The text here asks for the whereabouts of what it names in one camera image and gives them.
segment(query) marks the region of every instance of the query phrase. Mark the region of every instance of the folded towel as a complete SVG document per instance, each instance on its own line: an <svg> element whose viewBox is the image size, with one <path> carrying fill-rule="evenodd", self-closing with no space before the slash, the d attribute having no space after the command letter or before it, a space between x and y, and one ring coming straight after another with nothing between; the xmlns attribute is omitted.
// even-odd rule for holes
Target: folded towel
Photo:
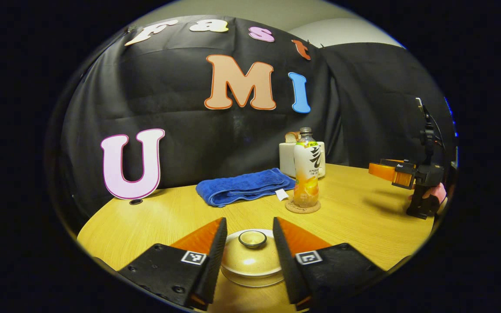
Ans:
<svg viewBox="0 0 501 313"><path fill-rule="evenodd" d="M276 194L276 190L291 190L294 187L294 180L280 169L273 168L237 177L203 180L197 185L197 193L210 206L223 208L237 200L254 200Z"/></svg>

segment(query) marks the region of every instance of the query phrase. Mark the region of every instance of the bottle label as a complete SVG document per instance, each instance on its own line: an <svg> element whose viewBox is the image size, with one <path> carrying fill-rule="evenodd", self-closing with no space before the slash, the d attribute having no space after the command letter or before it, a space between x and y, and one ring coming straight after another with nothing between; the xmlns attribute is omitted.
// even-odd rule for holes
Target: bottle label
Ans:
<svg viewBox="0 0 501 313"><path fill-rule="evenodd" d="M300 142L294 148L294 203L301 207L314 206L318 201L320 145L316 141Z"/></svg>

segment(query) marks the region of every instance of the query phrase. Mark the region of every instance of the letter m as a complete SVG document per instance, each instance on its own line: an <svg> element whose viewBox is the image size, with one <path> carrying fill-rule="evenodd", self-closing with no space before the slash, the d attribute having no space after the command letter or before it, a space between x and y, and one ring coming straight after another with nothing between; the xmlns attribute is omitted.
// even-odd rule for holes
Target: letter m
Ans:
<svg viewBox="0 0 501 313"><path fill-rule="evenodd" d="M270 64L254 62L247 74L243 74L235 59L225 55L209 55L206 60L212 63L212 91L204 105L208 109L228 109L233 101L227 97L227 87L231 89L239 107L244 107L254 89L250 106L259 110L273 110L276 103L272 99Z"/></svg>

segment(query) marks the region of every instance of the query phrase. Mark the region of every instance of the white wall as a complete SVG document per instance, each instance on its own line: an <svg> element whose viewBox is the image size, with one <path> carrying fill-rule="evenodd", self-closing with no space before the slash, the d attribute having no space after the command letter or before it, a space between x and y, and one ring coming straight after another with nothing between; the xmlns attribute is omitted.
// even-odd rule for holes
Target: white wall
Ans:
<svg viewBox="0 0 501 313"><path fill-rule="evenodd" d="M403 47L383 30L362 18L320 20L288 32L308 40L318 48L351 42L380 42Z"/></svg>
<svg viewBox="0 0 501 313"><path fill-rule="evenodd" d="M401 47L358 14L322 0L178 0L149 12L131 25L205 14L254 20L290 32L317 47L350 42L381 42Z"/></svg>
<svg viewBox="0 0 501 313"><path fill-rule="evenodd" d="M285 31L318 20L360 18L322 0L179 0L153 10L133 24L143 26L172 17L204 14L254 20Z"/></svg>

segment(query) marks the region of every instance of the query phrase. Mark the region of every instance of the screw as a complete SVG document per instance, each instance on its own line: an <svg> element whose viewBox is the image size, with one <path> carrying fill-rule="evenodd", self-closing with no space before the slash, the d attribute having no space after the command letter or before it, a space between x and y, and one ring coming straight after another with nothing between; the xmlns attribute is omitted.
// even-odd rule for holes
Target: screw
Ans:
<svg viewBox="0 0 501 313"><path fill-rule="evenodd" d="M171 289L173 289L176 293L185 293L185 288L180 286L173 286Z"/></svg>

